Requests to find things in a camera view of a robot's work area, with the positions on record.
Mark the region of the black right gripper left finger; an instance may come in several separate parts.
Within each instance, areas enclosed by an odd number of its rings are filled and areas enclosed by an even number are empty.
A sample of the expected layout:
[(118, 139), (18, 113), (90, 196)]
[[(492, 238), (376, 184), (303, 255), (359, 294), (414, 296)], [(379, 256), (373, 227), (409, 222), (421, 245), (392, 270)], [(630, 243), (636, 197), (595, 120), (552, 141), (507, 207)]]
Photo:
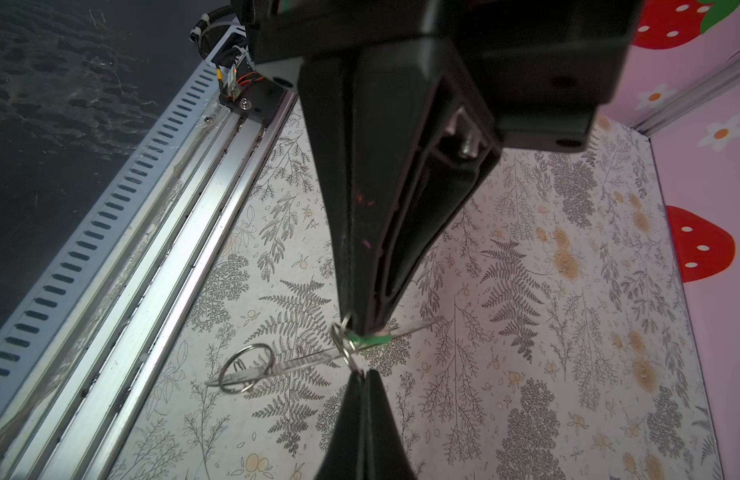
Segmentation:
[(350, 375), (335, 428), (317, 480), (362, 480), (368, 467), (368, 383), (363, 374)]

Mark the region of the silver key green tag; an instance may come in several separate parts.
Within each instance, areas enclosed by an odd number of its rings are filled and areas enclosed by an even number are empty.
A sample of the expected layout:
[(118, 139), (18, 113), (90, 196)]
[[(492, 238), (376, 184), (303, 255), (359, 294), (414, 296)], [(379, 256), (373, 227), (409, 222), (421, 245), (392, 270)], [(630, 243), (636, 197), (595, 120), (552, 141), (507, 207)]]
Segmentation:
[(329, 329), (330, 338), (338, 350), (339, 357), (344, 360), (352, 373), (360, 377), (365, 375), (355, 359), (360, 351), (375, 346), (385, 345), (393, 340), (391, 335), (360, 336), (348, 327), (352, 315), (348, 314), (341, 322), (333, 323)]

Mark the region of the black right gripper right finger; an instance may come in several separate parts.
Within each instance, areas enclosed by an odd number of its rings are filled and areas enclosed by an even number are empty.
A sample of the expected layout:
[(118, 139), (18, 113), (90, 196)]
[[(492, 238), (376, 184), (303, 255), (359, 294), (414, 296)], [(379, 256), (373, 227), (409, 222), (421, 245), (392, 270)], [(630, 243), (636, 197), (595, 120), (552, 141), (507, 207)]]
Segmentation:
[(365, 376), (365, 478), (416, 479), (376, 370)]

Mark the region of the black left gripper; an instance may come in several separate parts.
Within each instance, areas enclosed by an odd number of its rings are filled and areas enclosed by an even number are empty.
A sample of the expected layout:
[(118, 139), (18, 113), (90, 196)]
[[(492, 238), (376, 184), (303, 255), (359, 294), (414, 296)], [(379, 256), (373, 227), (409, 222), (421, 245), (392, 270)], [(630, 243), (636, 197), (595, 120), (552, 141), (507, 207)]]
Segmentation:
[(235, 1), (261, 72), (301, 97), (340, 311), (383, 329), (510, 148), (579, 152), (639, 1)]

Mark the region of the clear acrylic keyring holder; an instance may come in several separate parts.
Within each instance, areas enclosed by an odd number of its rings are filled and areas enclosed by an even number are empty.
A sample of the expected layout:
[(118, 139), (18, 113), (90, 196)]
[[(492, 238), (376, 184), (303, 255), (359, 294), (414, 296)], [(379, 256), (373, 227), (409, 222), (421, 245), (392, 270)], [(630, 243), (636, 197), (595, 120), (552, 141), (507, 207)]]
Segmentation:
[[(393, 340), (390, 343), (387, 343), (391, 344), (399, 338), (403, 338), (420, 330), (432, 327), (442, 320), (442, 316), (430, 317), (414, 321), (410, 324), (390, 327), (373, 335), (391, 335)], [(264, 352), (263, 363), (261, 365), (241, 369), (235, 367), (235, 364), (242, 356), (249, 352), (258, 350)], [(209, 387), (218, 388), (229, 394), (241, 394), (251, 390), (262, 380), (294, 373), (299, 370), (316, 367), (336, 360), (343, 359), (339, 357), (338, 350), (334, 345), (315, 353), (296, 356), (290, 360), (280, 361), (277, 359), (273, 348), (268, 344), (250, 343), (229, 357), (218, 373), (214, 377), (206, 380), (205, 384)]]

